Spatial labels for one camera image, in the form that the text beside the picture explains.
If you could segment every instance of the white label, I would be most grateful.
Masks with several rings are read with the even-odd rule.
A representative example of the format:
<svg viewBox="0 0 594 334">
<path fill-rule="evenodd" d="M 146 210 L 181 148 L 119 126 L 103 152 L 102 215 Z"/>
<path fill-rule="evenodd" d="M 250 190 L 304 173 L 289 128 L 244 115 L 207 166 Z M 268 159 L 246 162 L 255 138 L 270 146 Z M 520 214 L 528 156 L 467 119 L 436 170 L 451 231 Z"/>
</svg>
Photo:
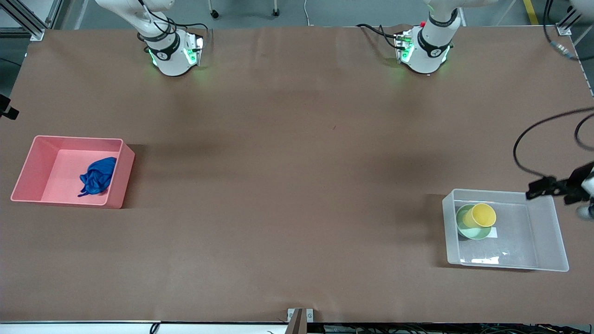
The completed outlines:
<svg viewBox="0 0 594 334">
<path fill-rule="evenodd" d="M 486 236 L 487 238 L 496 238 L 497 237 L 497 228 L 491 228 L 491 232 Z"/>
</svg>

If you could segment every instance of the crumpled blue fabric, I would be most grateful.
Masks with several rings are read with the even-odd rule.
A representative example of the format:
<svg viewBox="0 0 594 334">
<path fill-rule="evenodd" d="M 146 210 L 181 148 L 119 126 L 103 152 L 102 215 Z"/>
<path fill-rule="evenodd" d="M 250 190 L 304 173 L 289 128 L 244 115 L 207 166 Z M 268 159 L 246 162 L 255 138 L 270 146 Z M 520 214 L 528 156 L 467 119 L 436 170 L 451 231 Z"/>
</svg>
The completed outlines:
<svg viewBox="0 0 594 334">
<path fill-rule="evenodd" d="M 84 183 L 82 194 L 79 197 L 86 195 L 100 194 L 109 187 L 113 169 L 115 168 L 116 158 L 106 157 L 93 162 L 87 169 L 86 174 L 80 175 L 80 181 Z"/>
</svg>

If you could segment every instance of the pink bin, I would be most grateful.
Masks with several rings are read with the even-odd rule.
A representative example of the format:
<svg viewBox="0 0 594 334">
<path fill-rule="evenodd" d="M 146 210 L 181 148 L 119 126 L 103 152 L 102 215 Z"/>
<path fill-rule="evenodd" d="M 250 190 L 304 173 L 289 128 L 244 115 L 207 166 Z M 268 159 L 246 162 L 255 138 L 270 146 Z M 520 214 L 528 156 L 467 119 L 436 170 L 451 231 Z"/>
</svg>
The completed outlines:
<svg viewBox="0 0 594 334">
<path fill-rule="evenodd" d="M 106 157 L 117 158 L 110 186 L 97 195 L 77 197 L 80 175 Z M 121 139 L 37 136 L 10 199 L 54 206 L 119 209 L 124 202 L 134 152 Z"/>
</svg>

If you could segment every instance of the green plate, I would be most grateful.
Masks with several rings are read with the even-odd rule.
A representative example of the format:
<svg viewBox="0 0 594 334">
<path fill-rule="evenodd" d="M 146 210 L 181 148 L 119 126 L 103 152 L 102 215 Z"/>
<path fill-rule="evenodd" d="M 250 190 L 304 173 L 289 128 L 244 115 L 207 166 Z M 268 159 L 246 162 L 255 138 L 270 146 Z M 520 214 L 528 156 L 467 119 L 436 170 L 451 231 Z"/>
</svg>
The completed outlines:
<svg viewBox="0 0 594 334">
<path fill-rule="evenodd" d="M 462 222 L 462 217 L 474 206 L 474 204 L 467 204 L 459 208 L 458 212 L 456 212 L 456 225 L 458 225 L 458 234 L 472 240 L 482 240 L 486 238 L 489 233 L 491 233 L 491 226 L 470 228 L 466 226 L 464 222 Z"/>
</svg>

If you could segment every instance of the brown table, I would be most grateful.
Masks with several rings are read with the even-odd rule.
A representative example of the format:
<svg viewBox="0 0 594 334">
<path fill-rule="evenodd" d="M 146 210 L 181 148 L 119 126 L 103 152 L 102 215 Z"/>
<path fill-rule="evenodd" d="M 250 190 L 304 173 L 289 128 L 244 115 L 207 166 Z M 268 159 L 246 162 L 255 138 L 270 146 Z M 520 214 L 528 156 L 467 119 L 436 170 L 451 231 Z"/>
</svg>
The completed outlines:
<svg viewBox="0 0 594 334">
<path fill-rule="evenodd" d="M 592 104 L 538 27 L 460 29 L 431 76 L 360 29 L 304 27 L 217 30 L 171 78 L 135 34 L 29 47 L 21 115 L 0 120 L 1 320 L 592 321 L 594 223 L 575 207 L 557 202 L 567 273 L 446 262 L 443 197 L 525 191 L 518 134 Z M 578 120 L 535 130 L 521 160 L 560 177 L 591 161 Z M 123 138 L 124 208 L 10 202 L 38 134 Z"/>
</svg>

